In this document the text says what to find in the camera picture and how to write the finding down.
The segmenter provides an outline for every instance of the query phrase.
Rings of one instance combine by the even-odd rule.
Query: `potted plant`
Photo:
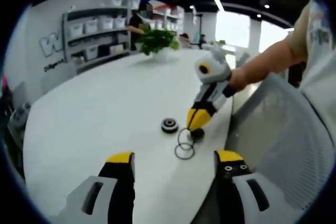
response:
[[[226,44],[226,41],[225,40],[219,40],[217,41],[217,43],[221,46],[225,45]]]
[[[138,43],[140,52],[147,56],[152,53],[154,58],[166,58],[169,49],[178,50],[180,47],[174,33],[168,30],[146,29]]]

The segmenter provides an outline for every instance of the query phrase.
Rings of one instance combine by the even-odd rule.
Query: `shelf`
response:
[[[171,19],[179,19],[178,15],[171,15],[171,14],[165,15],[164,13],[160,13],[156,10],[153,11],[153,14],[160,15],[162,17],[166,16],[167,18],[171,18]]]
[[[179,19],[179,17],[177,15],[167,15],[167,18],[171,18],[171,19]]]
[[[70,39],[68,40],[68,44],[69,43],[75,43],[75,42],[78,42],[80,40],[83,40],[85,38],[89,38],[89,37],[95,37],[95,36],[98,36],[98,35],[103,35],[103,34],[108,34],[108,33],[115,33],[116,31],[126,31],[127,28],[117,28],[117,29],[112,29],[112,30],[101,30],[101,31],[98,31],[96,33],[92,33],[92,34],[83,34],[82,36],[79,36],[77,38],[73,38],[73,39]]]
[[[82,68],[90,67],[91,65],[98,65],[98,63],[100,63],[102,61],[109,61],[109,59],[112,59],[112,58],[117,57],[117,56],[129,54],[129,53],[130,53],[129,50],[124,50],[124,51],[119,52],[119,53],[114,54],[114,55],[107,55],[107,56],[104,56],[104,57],[99,57],[99,58],[96,58],[96,59],[93,59],[93,60],[89,60],[89,61],[86,61],[84,63],[76,65],[76,69],[80,70]]]
[[[127,10],[128,8],[125,6],[115,6],[115,7],[108,7],[108,8],[96,8],[96,9],[85,9],[85,10],[77,10],[74,12],[68,13],[68,21],[90,17],[90,16],[100,16],[100,15],[110,15],[115,10]]]

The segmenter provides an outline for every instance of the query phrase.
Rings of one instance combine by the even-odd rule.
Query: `white wall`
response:
[[[203,14],[202,17],[202,34],[205,35],[207,41],[214,41],[216,32],[216,13],[198,13]],[[185,13],[184,15],[184,32],[193,39],[194,34],[199,31],[200,21],[196,20],[196,25],[193,23],[193,14]]]
[[[202,33],[205,34],[207,41],[216,40],[216,13],[202,13]],[[193,24],[192,13],[185,13],[184,15],[184,32],[187,33],[190,39],[199,30],[199,23]],[[252,57],[259,54],[259,41],[261,33],[261,22],[251,19],[249,45],[248,48],[236,47],[237,55],[241,55],[243,51],[249,53]]]
[[[111,6],[112,0],[48,0],[23,13],[18,21],[6,52],[5,75],[11,90],[26,81],[29,102],[32,104],[43,95],[41,79],[44,67],[64,58],[61,37],[62,14],[70,10]],[[153,5],[163,3],[154,1]],[[58,40],[51,41],[51,34]],[[50,40],[45,56],[40,40]]]

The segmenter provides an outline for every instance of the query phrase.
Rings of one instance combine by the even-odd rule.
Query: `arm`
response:
[[[136,28],[134,26],[128,26],[127,27],[128,31],[131,31],[132,33],[136,33],[136,34],[144,34],[145,32],[139,28]]]
[[[130,19],[130,23],[127,27],[127,30],[132,33],[136,33],[136,34],[144,34],[144,31],[140,29],[140,25],[142,24],[143,24],[143,21],[139,17],[133,16]]]
[[[233,70],[230,85],[242,90],[246,85],[264,80],[270,72],[279,73],[301,61],[307,61],[306,34],[308,29],[309,5],[307,5],[294,26],[294,31],[284,40]]]

